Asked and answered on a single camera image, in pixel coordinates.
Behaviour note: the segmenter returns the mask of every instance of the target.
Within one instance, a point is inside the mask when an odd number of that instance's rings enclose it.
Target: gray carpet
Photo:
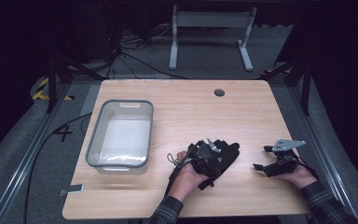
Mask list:
[[[170,78],[167,74],[173,74],[192,79],[254,79],[259,77],[263,70],[274,67],[274,60],[290,29],[291,27],[253,29],[247,47],[254,66],[253,72],[245,71],[236,46],[236,41],[241,39],[243,30],[227,29],[221,34],[212,34],[207,30],[182,30],[179,37],[178,66],[175,71],[168,68],[171,42],[162,39],[144,49],[126,51],[131,56],[157,68],[158,71],[122,55],[119,56],[122,61],[117,59],[109,74],[107,69],[99,73],[111,78]],[[297,106],[297,93],[301,90],[301,85],[288,89],[282,84],[283,78],[284,75],[281,75],[271,80],[271,88],[291,135],[294,139],[307,142],[304,147],[298,149],[300,156],[317,170],[322,182],[327,187],[331,187],[329,175],[315,150],[319,144],[322,145],[337,170],[358,216],[358,173],[339,143],[316,89],[312,85],[310,116],[305,118]],[[99,81],[89,77],[76,75],[73,84],[64,93],[75,96],[75,100],[62,101],[58,105],[43,139],[47,139],[50,133],[65,122],[87,115],[93,107],[99,84]],[[0,199],[10,178],[21,163],[23,155],[34,141],[40,125],[46,119],[47,106],[47,101],[35,101],[33,107],[13,127],[0,145]],[[307,122],[313,125],[319,143],[315,143],[314,135],[306,127]],[[72,133],[67,134],[63,141],[62,134],[53,134],[43,145],[35,162],[30,188],[27,188],[29,181],[27,177],[14,195],[13,201],[8,203],[7,212],[2,215],[2,223],[23,223],[27,190],[29,190],[27,223],[131,223],[135,221],[127,219],[70,221],[62,217],[65,197],[59,196],[59,191],[65,189],[71,182],[84,132],[87,129],[88,117],[74,120],[68,125],[68,131]],[[280,220],[282,224],[306,223],[304,216],[280,216]]]

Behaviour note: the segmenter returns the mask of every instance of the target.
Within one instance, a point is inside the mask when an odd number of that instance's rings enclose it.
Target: metal frame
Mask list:
[[[252,30],[257,8],[253,7],[250,12],[193,12],[178,11],[177,5],[173,6],[172,12],[172,47],[170,69],[176,69],[178,54],[177,28],[179,26],[197,27],[239,27],[245,28],[242,40],[238,40],[238,47],[246,71],[253,71],[246,44]]]
[[[4,221],[8,209],[10,208],[14,198],[16,197],[17,193],[20,190],[22,182],[27,177],[28,172],[30,171],[32,164],[34,163],[34,160],[36,158],[37,151],[42,146],[43,140],[46,137],[46,131],[48,130],[50,123],[54,120],[57,111],[60,107],[60,104],[62,103],[66,93],[69,91],[69,88],[70,88],[70,84],[62,84],[62,87],[59,91],[59,95],[57,97],[58,99],[57,104],[54,107],[52,107],[51,112],[47,113],[46,116],[44,117],[42,124],[37,130],[37,133],[31,145],[28,147],[27,151],[25,152],[25,155],[22,158],[20,165],[18,166],[17,170],[13,173],[13,176],[11,177],[5,192],[3,193],[0,199],[0,223]]]
[[[342,182],[341,176],[339,175],[336,166],[331,160],[330,156],[327,154],[326,149],[323,147],[321,140],[315,130],[315,126],[310,118],[306,115],[301,108],[300,95],[295,88],[288,88],[289,94],[292,100],[295,102],[296,110],[300,114],[305,127],[307,128],[308,133],[312,142],[315,144],[315,155],[321,164],[324,174],[327,178],[330,189],[333,191],[335,197],[340,200],[345,207],[347,207],[356,217],[356,211],[354,210],[351,198],[345,189],[344,183]]]

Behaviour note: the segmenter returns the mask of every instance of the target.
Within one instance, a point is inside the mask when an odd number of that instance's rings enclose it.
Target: sleeve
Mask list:
[[[314,223],[358,223],[358,219],[321,182],[306,186],[301,194],[308,203]]]
[[[146,224],[174,224],[182,208],[182,202],[171,196],[165,196]]]

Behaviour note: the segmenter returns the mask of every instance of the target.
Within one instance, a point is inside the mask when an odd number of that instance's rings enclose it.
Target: person's left hand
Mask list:
[[[177,159],[180,161],[186,155],[186,151],[178,152]],[[193,166],[189,163],[180,170],[171,186],[169,196],[176,198],[183,202],[197,186],[209,177],[206,175],[198,174]]]

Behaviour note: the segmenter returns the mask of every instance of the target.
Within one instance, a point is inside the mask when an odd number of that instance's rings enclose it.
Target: metal bracket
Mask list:
[[[214,145],[214,143],[211,141],[211,139],[208,138],[208,145],[211,148],[212,151],[220,153],[222,150]]]
[[[275,146],[272,148],[272,152],[288,151],[294,147],[302,147],[304,145],[306,145],[305,141],[278,139],[278,141],[275,143]]]
[[[68,189],[60,189],[60,192],[58,196],[62,197],[65,196],[68,193],[78,193],[83,192],[84,186],[82,184],[80,185],[71,185]]]

